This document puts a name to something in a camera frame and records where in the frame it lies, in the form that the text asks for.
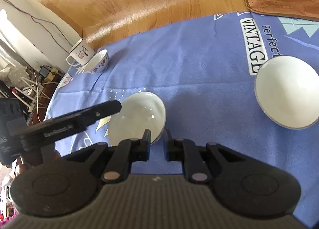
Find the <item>floral bowl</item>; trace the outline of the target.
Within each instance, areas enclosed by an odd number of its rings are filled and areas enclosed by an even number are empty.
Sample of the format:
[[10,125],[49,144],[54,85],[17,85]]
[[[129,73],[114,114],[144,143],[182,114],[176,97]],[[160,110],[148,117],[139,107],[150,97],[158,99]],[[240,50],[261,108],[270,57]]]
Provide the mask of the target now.
[[299,58],[266,61],[256,74],[254,91],[266,116],[284,128],[300,130],[318,121],[318,73]]
[[156,143],[164,130],[166,109],[159,96],[151,92],[138,92],[122,102],[119,113],[108,123],[108,140],[117,146],[122,140],[142,138],[145,130],[151,131],[150,143]]
[[85,73],[102,73],[108,67],[109,55],[108,50],[103,49],[96,53],[95,56],[85,65]]

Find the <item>white enamel mug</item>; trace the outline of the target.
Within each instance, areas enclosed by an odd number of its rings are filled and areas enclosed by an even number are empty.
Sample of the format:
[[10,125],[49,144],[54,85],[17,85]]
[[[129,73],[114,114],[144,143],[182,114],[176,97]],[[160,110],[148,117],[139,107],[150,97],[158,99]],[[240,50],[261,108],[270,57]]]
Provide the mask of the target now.
[[69,66],[76,67],[86,65],[94,56],[95,50],[81,38],[69,51],[66,61]]

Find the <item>blue patterned tablecloth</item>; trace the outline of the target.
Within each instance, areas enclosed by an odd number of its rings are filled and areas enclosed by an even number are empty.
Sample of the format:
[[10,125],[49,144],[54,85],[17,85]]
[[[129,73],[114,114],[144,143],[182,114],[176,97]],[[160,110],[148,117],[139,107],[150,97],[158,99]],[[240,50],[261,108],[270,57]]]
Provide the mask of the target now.
[[174,137],[222,144],[297,178],[295,217],[318,221],[318,125],[289,130],[271,121],[254,94],[260,65],[276,56],[318,69],[318,22],[251,12],[170,24],[106,46],[108,67],[78,74],[70,68],[46,111],[51,119],[108,100],[148,91],[166,108]]

